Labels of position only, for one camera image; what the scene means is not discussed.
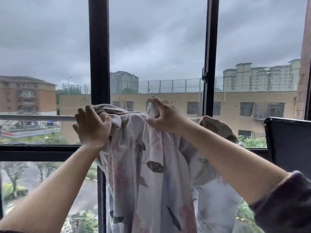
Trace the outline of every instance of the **window latch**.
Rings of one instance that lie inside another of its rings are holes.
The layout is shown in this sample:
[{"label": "window latch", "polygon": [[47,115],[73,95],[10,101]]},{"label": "window latch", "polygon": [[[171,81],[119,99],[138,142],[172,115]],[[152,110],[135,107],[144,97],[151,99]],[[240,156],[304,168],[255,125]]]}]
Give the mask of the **window latch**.
[{"label": "window latch", "polygon": [[202,69],[202,78],[201,78],[204,82],[206,82],[207,81],[207,72],[205,72],[205,74],[204,74],[204,67],[203,67],[203,69]]}]

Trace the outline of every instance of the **person's right hand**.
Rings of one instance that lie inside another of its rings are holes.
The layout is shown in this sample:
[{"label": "person's right hand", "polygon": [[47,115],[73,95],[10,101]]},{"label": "person's right hand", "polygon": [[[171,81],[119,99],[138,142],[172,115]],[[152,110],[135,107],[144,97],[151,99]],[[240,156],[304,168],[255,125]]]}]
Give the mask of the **person's right hand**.
[{"label": "person's right hand", "polygon": [[155,118],[146,118],[146,122],[151,126],[161,129],[165,132],[173,132],[182,135],[183,124],[189,122],[189,119],[182,115],[182,113],[170,104],[167,100],[161,101],[157,97],[148,99],[158,110]]}]

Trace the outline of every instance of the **dark screen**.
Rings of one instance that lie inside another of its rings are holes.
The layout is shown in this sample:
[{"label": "dark screen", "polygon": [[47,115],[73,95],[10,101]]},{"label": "dark screen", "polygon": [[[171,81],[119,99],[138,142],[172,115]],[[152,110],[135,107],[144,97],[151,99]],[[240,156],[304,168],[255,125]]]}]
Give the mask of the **dark screen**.
[{"label": "dark screen", "polygon": [[276,164],[311,179],[311,122],[272,121],[268,129]]}]

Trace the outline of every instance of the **gray cloud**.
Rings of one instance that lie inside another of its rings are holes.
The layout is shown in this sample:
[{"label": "gray cloud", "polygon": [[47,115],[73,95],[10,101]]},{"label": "gray cloud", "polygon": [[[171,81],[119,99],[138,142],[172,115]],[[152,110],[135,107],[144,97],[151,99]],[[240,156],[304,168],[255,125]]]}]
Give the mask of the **gray cloud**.
[{"label": "gray cloud", "polygon": [[[220,0],[216,76],[240,62],[300,57],[307,0]],[[88,83],[87,0],[2,0],[0,74]],[[109,0],[111,71],[198,78],[207,0]]]}]

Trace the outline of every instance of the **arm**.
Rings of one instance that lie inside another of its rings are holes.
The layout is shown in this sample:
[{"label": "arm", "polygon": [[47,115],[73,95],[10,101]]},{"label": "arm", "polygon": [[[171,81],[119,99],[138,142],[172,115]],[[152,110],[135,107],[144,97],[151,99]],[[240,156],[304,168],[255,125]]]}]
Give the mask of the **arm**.
[{"label": "arm", "polygon": [[91,164],[109,136],[111,119],[101,119],[89,106],[86,111],[79,109],[74,129],[82,146],[0,221],[0,230],[60,232]]},{"label": "arm", "polygon": [[147,122],[185,137],[231,184],[248,204],[255,203],[289,174],[252,152],[216,135],[182,116],[173,105],[150,99],[159,113]]}]

